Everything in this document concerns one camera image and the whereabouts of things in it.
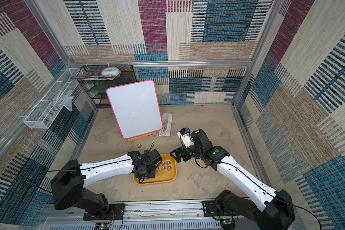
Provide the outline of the yellow plastic storage box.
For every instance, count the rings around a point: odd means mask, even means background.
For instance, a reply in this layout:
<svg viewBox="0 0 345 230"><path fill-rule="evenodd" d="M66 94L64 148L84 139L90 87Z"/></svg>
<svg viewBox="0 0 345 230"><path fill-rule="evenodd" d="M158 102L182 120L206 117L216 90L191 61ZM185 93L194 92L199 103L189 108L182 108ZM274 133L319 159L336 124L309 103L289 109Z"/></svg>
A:
<svg viewBox="0 0 345 230"><path fill-rule="evenodd" d="M165 165L162 166L162 164L159 165L160 171L156 171L156 176L153 179L145 179L141 184L139 183L138 179L133 176L133 181L140 186L143 185L155 185L155 184L162 184L162 183L168 183L173 181L177 176L177 166L176 161L169 155L169 154L162 154L163 162L170 161L171 165ZM169 171L167 170L167 167L170 166L172 169Z"/></svg>

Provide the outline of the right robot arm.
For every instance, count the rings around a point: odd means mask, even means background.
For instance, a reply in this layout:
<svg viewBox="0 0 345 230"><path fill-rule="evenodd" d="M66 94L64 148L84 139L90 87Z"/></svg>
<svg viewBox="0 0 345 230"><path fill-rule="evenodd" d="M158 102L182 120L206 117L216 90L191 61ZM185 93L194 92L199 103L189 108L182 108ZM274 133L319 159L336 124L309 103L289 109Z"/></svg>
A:
<svg viewBox="0 0 345 230"><path fill-rule="evenodd" d="M214 202L204 202L206 215L228 229L235 229L239 216L255 222L261 230L287 230L294 222L297 205L288 192L277 191L261 182L223 147L214 146L202 129L190 131L184 127L177 136L181 146L170 153L176 162L202 160L206 168L221 173L247 195L244 198L224 190Z"/></svg>

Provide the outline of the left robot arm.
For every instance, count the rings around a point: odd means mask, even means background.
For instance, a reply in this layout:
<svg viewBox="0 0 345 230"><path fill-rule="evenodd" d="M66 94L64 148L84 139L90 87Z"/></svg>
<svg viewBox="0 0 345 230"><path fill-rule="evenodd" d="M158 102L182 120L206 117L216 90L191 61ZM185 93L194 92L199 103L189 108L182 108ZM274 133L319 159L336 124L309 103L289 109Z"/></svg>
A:
<svg viewBox="0 0 345 230"><path fill-rule="evenodd" d="M50 181L55 210L76 207L96 216L109 212L107 198L94 193L87 186L123 174L133 174L140 182L154 178L163 158L154 148L140 153L131 151L121 157L97 163L67 162Z"/></svg>

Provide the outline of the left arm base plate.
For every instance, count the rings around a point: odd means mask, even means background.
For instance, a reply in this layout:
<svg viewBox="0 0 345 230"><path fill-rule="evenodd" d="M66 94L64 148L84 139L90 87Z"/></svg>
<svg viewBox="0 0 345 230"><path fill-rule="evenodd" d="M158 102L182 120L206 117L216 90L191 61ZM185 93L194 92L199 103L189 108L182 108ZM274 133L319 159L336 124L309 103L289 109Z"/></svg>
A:
<svg viewBox="0 0 345 230"><path fill-rule="evenodd" d="M96 221L96 220L122 220L124 216L126 204L115 203L109 204L109 210L105 214L90 214L87 211L84 213L84 221Z"/></svg>

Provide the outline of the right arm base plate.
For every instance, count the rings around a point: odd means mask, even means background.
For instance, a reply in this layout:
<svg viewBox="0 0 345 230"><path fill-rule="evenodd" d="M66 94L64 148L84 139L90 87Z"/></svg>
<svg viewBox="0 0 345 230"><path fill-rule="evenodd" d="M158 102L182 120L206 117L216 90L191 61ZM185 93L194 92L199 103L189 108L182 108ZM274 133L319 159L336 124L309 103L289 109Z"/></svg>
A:
<svg viewBox="0 0 345 230"><path fill-rule="evenodd" d="M226 213L219 207L215 200L202 201L202 208L205 217L223 217Z"/></svg>

